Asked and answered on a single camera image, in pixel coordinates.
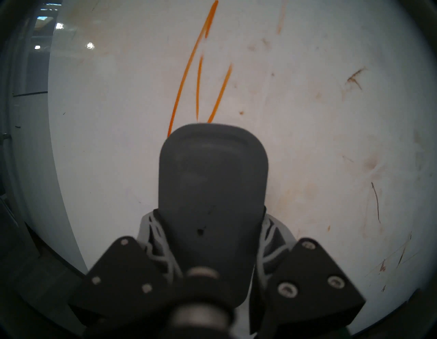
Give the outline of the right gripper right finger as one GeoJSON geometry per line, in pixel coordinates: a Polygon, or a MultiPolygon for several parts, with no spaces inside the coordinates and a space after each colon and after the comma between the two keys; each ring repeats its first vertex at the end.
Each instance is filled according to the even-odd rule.
{"type": "Polygon", "coordinates": [[[349,334],[365,302],[319,242],[296,240],[265,214],[250,289],[250,334],[349,334]]]}

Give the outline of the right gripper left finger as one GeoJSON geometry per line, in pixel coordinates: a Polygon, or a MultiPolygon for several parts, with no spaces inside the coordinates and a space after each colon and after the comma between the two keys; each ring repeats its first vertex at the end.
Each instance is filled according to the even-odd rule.
{"type": "Polygon", "coordinates": [[[116,239],[83,277],[68,300],[84,326],[133,311],[149,292],[183,277],[158,209],[144,215],[137,238],[116,239]]]}

